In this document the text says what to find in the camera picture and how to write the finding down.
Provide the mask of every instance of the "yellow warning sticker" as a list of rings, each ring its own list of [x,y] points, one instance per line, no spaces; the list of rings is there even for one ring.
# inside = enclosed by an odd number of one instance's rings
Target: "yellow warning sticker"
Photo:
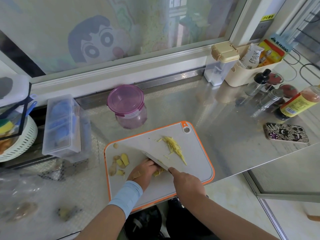
[[[263,16],[260,22],[274,19],[275,16],[276,16],[276,13]]]

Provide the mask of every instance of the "smartphone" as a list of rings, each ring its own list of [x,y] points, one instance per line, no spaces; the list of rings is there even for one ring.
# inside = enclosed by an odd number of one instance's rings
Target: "smartphone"
[[[272,141],[309,142],[305,129],[299,125],[266,123],[263,129],[266,138]]]

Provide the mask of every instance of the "beige lid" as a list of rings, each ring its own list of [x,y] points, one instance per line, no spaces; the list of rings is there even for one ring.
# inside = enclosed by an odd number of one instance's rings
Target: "beige lid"
[[[215,60],[223,63],[239,60],[239,52],[235,49],[230,41],[214,44],[211,46],[211,55]]]

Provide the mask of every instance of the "beige storage basket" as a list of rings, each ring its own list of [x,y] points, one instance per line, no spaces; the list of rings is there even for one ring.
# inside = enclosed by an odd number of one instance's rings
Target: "beige storage basket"
[[[0,155],[0,162],[9,161],[24,153],[35,141],[38,134],[38,127],[34,120],[28,115],[25,127],[18,140]]]
[[[237,48],[237,50],[239,51],[240,57],[243,57],[246,54],[249,46],[250,45],[245,45]],[[238,86],[249,83],[250,79],[252,79],[257,73],[263,72],[265,69],[270,69],[272,71],[272,69],[276,65],[278,65],[280,62],[270,64],[270,65],[265,65],[262,67],[257,67],[254,69],[244,69],[236,63],[234,67],[231,68],[225,80],[230,86],[238,87]]]

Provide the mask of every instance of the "barcode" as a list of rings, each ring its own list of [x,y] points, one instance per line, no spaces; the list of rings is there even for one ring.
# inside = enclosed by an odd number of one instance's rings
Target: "barcode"
[[[288,113],[290,113],[290,114],[295,114],[295,113],[297,113],[296,111],[294,111],[294,110],[292,110],[292,109],[290,109],[290,108],[286,108],[285,109]]]

